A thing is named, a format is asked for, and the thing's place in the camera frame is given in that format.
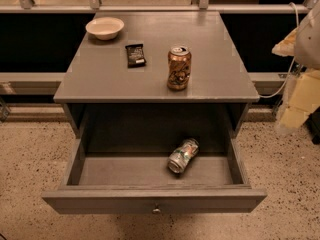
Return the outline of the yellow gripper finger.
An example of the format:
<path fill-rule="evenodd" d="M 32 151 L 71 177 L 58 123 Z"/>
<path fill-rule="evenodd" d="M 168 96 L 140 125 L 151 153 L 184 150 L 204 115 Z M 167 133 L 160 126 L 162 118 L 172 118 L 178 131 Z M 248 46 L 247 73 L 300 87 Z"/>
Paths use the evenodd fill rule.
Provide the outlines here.
<path fill-rule="evenodd" d="M 320 107 L 320 70 L 307 69 L 291 75 L 283 93 L 283 103 L 276 115 L 278 134 L 291 134 Z"/>
<path fill-rule="evenodd" d="M 297 29 L 293 29 L 282 41 L 272 48 L 272 53 L 282 57 L 293 56 L 296 35 Z"/>

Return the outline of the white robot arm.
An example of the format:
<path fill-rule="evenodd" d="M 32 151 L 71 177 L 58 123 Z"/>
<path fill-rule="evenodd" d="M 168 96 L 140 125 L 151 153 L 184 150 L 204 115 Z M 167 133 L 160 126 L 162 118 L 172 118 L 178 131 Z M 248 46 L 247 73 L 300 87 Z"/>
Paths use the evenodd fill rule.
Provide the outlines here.
<path fill-rule="evenodd" d="M 278 56 L 292 56 L 306 71 L 290 76 L 283 103 L 276 116 L 276 129 L 289 134 L 301 127 L 320 107 L 320 1 L 299 26 L 272 48 Z"/>

